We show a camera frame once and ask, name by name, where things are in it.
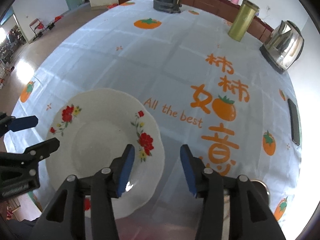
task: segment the smartphone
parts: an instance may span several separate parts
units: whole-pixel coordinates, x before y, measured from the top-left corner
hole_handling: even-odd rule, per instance
[[[288,98],[288,105],[289,105],[289,111],[290,111],[292,141],[296,145],[300,145],[300,128],[299,128],[298,109],[295,103],[293,103],[290,98]]]

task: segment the floor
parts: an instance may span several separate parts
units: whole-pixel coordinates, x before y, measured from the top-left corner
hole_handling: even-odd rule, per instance
[[[66,13],[55,27],[46,31],[41,38],[21,46],[11,60],[10,67],[15,66],[15,69],[5,78],[4,86],[0,90],[0,110],[10,115],[24,86],[42,62],[74,31],[106,10],[92,10],[89,3],[83,4]],[[6,152],[3,138],[0,140],[0,152]],[[15,212],[18,220],[33,220],[41,214],[28,195],[19,196],[19,202],[21,207]]]

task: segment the electric kettle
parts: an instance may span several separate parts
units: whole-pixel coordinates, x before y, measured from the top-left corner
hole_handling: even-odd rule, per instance
[[[283,73],[299,58],[303,44],[299,28],[291,21],[281,21],[260,51],[276,71]]]

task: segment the gold canister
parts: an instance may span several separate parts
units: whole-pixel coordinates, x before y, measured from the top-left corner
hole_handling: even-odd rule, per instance
[[[228,35],[236,41],[241,41],[257,11],[259,11],[258,6],[248,0],[243,0]]]

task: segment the tablecloth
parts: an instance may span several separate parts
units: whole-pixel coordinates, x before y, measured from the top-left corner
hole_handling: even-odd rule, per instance
[[[250,34],[237,42],[227,35],[230,23],[224,19],[185,5],[181,11],[166,14],[153,9],[153,0],[132,0],[70,35],[36,71],[12,113],[36,115],[39,124],[7,133],[7,151],[23,152],[43,141],[72,96],[103,87],[121,90],[154,116],[165,149],[153,197],[130,217],[143,225],[197,227],[201,200],[188,192],[179,158],[180,146],[188,144],[224,176],[262,180],[282,225],[301,162],[301,146],[291,140],[287,99],[297,102],[289,75],[266,62],[262,43]],[[35,194],[45,206],[54,190],[43,163],[39,169]]]

